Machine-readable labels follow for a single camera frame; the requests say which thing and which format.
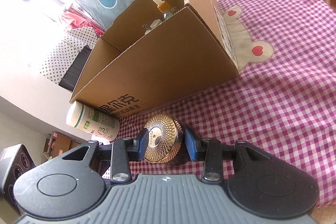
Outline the white vitamin bottle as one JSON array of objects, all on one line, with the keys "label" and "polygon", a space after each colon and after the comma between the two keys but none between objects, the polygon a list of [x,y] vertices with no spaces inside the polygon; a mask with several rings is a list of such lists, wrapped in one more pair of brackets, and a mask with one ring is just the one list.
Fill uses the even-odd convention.
[{"label": "white vitamin bottle", "polygon": [[66,124],[108,141],[116,139],[120,122],[100,110],[75,101],[68,110]]}]

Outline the white charger plug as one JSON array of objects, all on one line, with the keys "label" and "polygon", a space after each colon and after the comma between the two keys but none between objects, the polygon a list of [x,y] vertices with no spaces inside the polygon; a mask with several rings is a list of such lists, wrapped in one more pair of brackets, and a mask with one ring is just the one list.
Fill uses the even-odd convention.
[{"label": "white charger plug", "polygon": [[147,35],[149,32],[154,30],[156,27],[158,27],[162,23],[163,21],[161,19],[156,19],[151,24],[144,24],[142,27],[145,29],[145,35]]}]

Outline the green dropper bottle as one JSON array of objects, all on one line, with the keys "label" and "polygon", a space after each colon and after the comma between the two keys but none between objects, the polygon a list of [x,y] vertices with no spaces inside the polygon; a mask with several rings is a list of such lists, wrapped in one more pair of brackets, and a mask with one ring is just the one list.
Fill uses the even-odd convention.
[{"label": "green dropper bottle", "polygon": [[153,2],[157,5],[157,9],[163,14],[164,20],[171,18],[174,14],[176,14],[179,11],[179,9],[171,6],[167,1],[153,0]]}]

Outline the dark cabinet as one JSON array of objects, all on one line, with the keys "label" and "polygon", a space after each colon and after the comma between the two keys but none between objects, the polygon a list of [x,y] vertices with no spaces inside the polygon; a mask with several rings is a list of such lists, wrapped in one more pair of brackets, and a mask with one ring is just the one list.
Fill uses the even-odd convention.
[{"label": "dark cabinet", "polygon": [[73,92],[91,52],[92,50],[89,48],[89,46],[85,46],[79,52],[68,71],[66,71],[65,75],[61,78],[59,83],[60,87],[63,87],[70,92]]}]

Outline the polka dot white cloth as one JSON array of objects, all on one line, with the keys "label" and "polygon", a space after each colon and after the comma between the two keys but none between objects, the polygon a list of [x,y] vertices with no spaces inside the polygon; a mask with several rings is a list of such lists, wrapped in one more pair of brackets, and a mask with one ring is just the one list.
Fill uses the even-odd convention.
[{"label": "polka dot white cloth", "polygon": [[98,34],[93,27],[66,30],[39,65],[39,73],[53,83],[60,84],[84,47],[88,46],[92,50],[97,40]]}]

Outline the brown cardboard box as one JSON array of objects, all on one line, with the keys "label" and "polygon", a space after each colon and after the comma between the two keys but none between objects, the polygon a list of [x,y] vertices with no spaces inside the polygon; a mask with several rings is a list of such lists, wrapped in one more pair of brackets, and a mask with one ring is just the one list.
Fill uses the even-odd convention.
[{"label": "brown cardboard box", "polygon": [[[164,0],[179,11],[164,20],[153,0],[133,1],[98,39],[71,101],[117,118],[238,77],[216,0]],[[145,35],[144,24],[163,21]]]}]

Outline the pink hanging garment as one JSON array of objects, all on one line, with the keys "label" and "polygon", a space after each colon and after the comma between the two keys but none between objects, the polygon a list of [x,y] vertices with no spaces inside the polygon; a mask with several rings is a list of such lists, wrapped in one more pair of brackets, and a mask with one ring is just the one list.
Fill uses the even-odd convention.
[{"label": "pink hanging garment", "polygon": [[63,14],[59,17],[59,21],[65,28],[68,29],[92,27],[97,36],[101,36],[104,33],[104,30],[96,23],[70,11],[63,12]]}]

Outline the purple checkered tablecloth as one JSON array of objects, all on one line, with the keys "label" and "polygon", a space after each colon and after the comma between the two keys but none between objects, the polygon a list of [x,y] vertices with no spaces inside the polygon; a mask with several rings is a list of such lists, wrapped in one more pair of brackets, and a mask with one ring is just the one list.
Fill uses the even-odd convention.
[{"label": "purple checkered tablecloth", "polygon": [[240,21],[273,56],[234,80],[186,99],[121,118],[135,136],[165,113],[199,135],[246,140],[314,177],[319,206],[335,203],[335,12],[323,0],[217,0],[241,8]]}]

